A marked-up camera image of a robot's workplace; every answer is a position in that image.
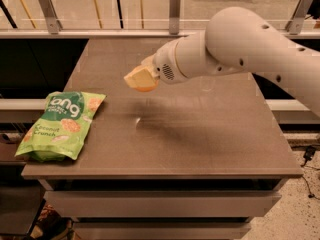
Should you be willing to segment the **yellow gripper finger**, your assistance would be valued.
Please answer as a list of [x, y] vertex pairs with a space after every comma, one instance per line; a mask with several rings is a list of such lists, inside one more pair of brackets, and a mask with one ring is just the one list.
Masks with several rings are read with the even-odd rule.
[[134, 68], [124, 77], [126, 84], [132, 89], [134, 87], [158, 85], [158, 79], [159, 77], [154, 70], [149, 72], [144, 70], [141, 65]]
[[145, 58], [142, 62], [141, 62], [141, 66], [144, 70], [147, 70], [149, 72], [152, 72], [155, 68], [154, 65], [154, 56], [148, 56], [147, 58]]

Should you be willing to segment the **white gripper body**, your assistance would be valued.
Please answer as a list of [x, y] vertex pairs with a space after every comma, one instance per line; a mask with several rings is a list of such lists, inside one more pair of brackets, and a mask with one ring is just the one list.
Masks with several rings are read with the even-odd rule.
[[170, 41], [154, 54], [153, 64], [159, 74], [159, 78], [167, 84], [178, 84], [188, 80], [177, 64], [175, 57], [177, 44], [178, 40]]

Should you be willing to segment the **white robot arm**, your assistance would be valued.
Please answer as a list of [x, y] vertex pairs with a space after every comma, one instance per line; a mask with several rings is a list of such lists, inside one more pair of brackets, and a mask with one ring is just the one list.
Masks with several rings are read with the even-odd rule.
[[319, 52], [291, 41], [241, 7], [223, 9], [205, 30], [166, 43], [124, 80], [133, 89], [151, 91], [159, 81], [178, 84], [242, 72], [264, 77], [320, 115]]

